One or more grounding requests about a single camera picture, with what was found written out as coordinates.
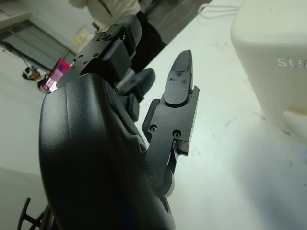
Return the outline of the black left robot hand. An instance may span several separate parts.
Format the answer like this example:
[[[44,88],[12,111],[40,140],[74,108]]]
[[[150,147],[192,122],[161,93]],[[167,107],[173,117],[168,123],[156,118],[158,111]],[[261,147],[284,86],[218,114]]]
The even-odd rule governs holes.
[[[48,93],[39,126],[39,160],[48,206],[41,230],[173,230],[167,198],[187,155],[199,88],[192,54],[181,52],[142,130],[139,103],[155,80],[148,68],[122,80],[142,28],[125,16],[96,34]]]

